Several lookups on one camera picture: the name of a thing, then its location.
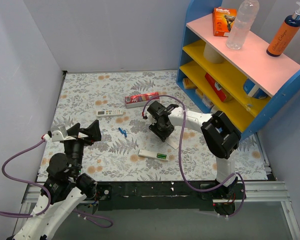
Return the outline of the white battery cover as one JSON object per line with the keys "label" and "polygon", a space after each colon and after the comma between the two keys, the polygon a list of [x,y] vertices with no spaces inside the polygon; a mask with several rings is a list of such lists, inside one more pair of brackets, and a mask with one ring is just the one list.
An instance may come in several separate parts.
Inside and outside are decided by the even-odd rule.
{"label": "white battery cover", "polygon": [[173,140],[167,138],[165,140],[165,142],[170,146],[172,147],[173,149],[177,150],[179,148],[179,145],[177,143],[175,143]]}

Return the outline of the green battery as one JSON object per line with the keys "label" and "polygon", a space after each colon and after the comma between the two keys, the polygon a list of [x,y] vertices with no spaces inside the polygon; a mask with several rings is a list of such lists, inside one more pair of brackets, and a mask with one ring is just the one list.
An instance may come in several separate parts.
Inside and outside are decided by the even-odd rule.
{"label": "green battery", "polygon": [[157,156],[156,158],[162,161],[167,161],[167,157]]}
{"label": "green battery", "polygon": [[161,153],[158,153],[156,156],[167,157],[167,155],[166,155],[166,154],[161,154]]}

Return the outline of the white remote control back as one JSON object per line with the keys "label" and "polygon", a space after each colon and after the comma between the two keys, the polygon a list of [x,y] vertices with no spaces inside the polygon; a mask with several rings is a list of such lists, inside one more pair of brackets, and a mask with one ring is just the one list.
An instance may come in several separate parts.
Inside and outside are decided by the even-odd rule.
{"label": "white remote control back", "polygon": [[[148,151],[148,150],[144,150],[144,149],[140,149],[139,152],[138,152],[139,157],[160,160],[160,159],[157,159],[157,154],[160,154],[160,153],[153,152],[153,151]],[[168,161],[168,155],[167,154],[166,154],[166,159],[167,160],[160,160],[160,161],[167,162]]]}

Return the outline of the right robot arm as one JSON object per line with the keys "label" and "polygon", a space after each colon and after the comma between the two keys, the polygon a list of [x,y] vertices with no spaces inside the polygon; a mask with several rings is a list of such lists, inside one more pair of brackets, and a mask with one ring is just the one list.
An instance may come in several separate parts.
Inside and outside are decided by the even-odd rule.
{"label": "right robot arm", "polygon": [[[186,110],[184,106],[170,104],[165,107],[154,101],[147,108],[147,112],[154,119],[149,129],[158,136],[162,142],[171,135],[175,126],[181,127],[178,164],[185,184],[194,191],[207,193],[216,191],[222,199],[227,199],[235,192],[238,177],[235,172],[235,152],[239,147],[241,132],[233,125],[227,115],[222,111],[216,113],[199,113]],[[199,189],[193,187],[186,179],[182,167],[182,140],[185,128],[202,133],[210,152],[215,156],[217,174],[215,186]]]}

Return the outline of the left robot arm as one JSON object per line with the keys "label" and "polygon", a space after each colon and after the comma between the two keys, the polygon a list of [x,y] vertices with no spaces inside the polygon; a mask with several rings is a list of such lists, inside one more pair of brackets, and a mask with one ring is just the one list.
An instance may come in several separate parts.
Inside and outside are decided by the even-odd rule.
{"label": "left robot arm", "polygon": [[69,129],[64,125],[52,127],[43,140],[60,142],[63,153],[54,154],[46,169],[48,178],[25,224],[12,240],[50,240],[63,221],[83,200],[91,200],[97,193],[97,182],[82,173],[84,148],[102,139],[99,121],[87,128],[76,123]]}

